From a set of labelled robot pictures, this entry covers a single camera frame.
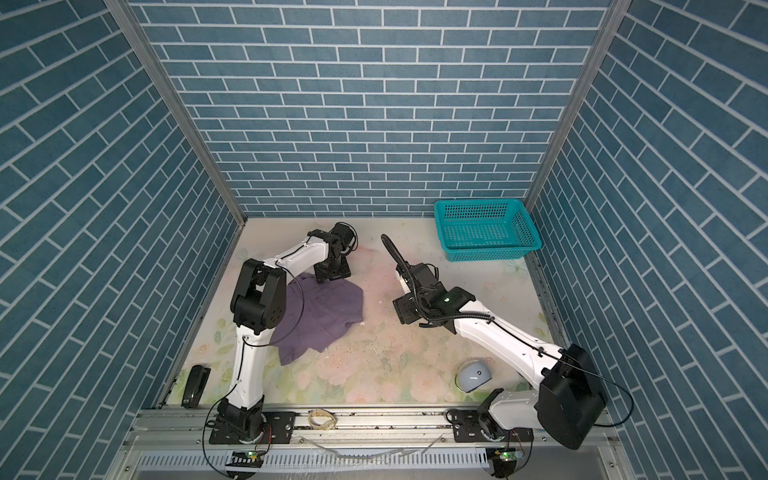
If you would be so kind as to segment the grey computer mouse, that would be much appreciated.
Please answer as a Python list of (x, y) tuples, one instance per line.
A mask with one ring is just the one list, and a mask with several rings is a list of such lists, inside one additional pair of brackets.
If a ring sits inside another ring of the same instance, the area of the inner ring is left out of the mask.
[(489, 366), (481, 359), (465, 362), (457, 371), (454, 383), (463, 393), (471, 393), (492, 379)]

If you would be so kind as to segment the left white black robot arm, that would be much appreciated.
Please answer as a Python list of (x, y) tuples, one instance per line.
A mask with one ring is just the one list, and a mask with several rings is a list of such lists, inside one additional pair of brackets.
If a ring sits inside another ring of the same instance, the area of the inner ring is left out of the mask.
[(252, 444), (263, 440), (268, 423), (263, 413), (264, 368), (267, 349), (287, 312), (289, 286), (307, 300), (298, 276), (312, 270), (319, 282), (351, 275), (347, 257), (356, 249), (354, 227), (338, 222), (329, 231), (315, 229), (287, 251), (265, 260), (248, 259), (242, 267), (230, 301), (236, 325), (236, 349), (229, 391), (214, 406), (209, 424), (230, 443)]

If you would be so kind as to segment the black stapler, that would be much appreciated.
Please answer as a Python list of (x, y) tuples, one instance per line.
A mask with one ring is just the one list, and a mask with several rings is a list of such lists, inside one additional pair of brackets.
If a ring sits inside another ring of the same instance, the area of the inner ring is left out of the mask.
[(211, 368), (204, 365), (196, 364), (191, 367), (181, 400), (183, 408), (195, 409), (198, 407), (210, 373)]

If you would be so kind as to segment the aluminium front rail frame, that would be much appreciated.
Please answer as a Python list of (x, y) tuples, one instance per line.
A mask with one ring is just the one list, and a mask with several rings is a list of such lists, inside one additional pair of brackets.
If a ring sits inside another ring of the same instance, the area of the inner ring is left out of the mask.
[[(633, 474), (617, 434), (596, 429), (581, 448), (569, 450), (540, 429), (529, 443), (457, 443), (445, 420), (445, 405), (331, 406), (338, 419), (335, 429), (313, 430), (307, 421), (308, 405), (270, 406), (268, 412), (297, 414), (289, 444), (211, 445), (203, 429), (202, 410), (168, 408), (144, 410), (108, 470), (109, 479), (489, 479), (504, 447), (512, 448), (506, 472), (513, 479), (630, 479)], [(416, 449), (477, 448), (486, 451), (485, 469), (363, 470), (315, 473), (246, 473), (220, 471), (139, 472), (142, 454), (157, 451), (200, 452), (210, 455), (229, 452), (236, 465), (263, 461), (277, 450), (319, 449), (333, 454), (362, 450), (407, 452)]]

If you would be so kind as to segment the beige rubber band loop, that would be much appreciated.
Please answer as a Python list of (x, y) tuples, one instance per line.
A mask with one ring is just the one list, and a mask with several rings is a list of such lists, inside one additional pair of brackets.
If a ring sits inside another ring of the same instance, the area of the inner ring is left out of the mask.
[(313, 430), (332, 430), (338, 423), (337, 417), (325, 409), (313, 409), (308, 412), (307, 421)]

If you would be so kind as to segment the teal plastic mesh basket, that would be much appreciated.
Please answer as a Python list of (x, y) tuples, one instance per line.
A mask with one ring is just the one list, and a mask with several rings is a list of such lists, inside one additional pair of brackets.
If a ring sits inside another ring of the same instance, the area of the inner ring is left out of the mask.
[(530, 214), (517, 199), (440, 200), (434, 204), (434, 219), (452, 262), (515, 260), (542, 247)]

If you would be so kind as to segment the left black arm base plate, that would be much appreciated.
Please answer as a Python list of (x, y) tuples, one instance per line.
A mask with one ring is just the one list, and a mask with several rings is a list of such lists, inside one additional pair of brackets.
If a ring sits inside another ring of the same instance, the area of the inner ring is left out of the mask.
[(206, 422), (208, 440), (213, 445), (289, 444), (296, 417), (295, 412), (263, 412), (237, 425), (218, 415)]

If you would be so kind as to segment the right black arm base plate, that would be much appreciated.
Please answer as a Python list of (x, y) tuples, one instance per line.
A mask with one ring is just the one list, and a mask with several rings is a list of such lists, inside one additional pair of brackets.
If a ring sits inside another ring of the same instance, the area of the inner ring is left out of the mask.
[(457, 443), (505, 442), (529, 443), (534, 439), (530, 428), (506, 430), (487, 413), (477, 410), (451, 408), (444, 412), (454, 441)]

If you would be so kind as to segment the purple trousers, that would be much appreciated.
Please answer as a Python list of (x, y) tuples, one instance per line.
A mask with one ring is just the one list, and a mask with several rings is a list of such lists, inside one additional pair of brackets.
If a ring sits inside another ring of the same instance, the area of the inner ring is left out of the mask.
[(280, 364), (287, 366), (308, 350), (323, 352), (363, 321), (364, 292), (346, 280), (319, 283), (311, 273), (291, 282), (286, 313), (271, 342), (278, 348)]

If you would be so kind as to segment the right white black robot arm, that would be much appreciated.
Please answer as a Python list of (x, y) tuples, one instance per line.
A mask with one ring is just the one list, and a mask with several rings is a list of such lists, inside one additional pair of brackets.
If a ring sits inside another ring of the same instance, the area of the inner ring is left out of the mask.
[(393, 301), (401, 323), (445, 328), (471, 340), (513, 367), (532, 387), (526, 393), (496, 389), (477, 410), (483, 435), (499, 440), (515, 429), (543, 429), (560, 445), (577, 450), (607, 403), (590, 355), (564, 349), (513, 326), (468, 291), (446, 289), (430, 267), (400, 265), (404, 294)]

